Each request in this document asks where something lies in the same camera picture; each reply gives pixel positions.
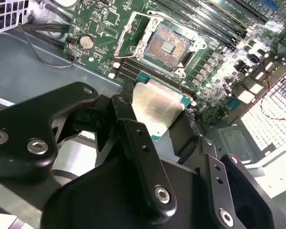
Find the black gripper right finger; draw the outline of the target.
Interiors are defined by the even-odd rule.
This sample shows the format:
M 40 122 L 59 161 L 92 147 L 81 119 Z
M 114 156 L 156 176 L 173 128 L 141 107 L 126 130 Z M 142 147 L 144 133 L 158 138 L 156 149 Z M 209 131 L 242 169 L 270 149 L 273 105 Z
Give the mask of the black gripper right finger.
M 232 154 L 217 156 L 214 143 L 201 135 L 186 111 L 169 127 L 178 163 L 198 176 L 203 227 L 278 229 L 280 209 L 243 163 Z

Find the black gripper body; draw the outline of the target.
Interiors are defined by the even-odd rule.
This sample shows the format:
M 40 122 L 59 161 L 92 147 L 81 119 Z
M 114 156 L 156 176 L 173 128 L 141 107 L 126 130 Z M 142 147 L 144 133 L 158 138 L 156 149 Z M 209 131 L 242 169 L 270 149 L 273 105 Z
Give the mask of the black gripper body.
M 43 229 L 205 229 L 198 176 L 156 152 L 116 156 L 57 190 Z

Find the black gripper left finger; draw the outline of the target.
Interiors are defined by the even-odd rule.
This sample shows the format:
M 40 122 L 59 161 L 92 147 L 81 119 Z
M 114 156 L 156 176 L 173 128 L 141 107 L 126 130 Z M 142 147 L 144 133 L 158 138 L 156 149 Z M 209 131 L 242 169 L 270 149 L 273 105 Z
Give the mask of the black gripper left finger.
M 171 184 L 146 126 L 123 96 L 99 95 L 75 82 L 0 111 L 0 183 L 24 200 L 44 200 L 58 146 L 80 131 L 96 134 L 105 164 L 58 189 L 47 215 L 91 215 L 96 203 L 134 205 L 148 219 L 177 209 Z

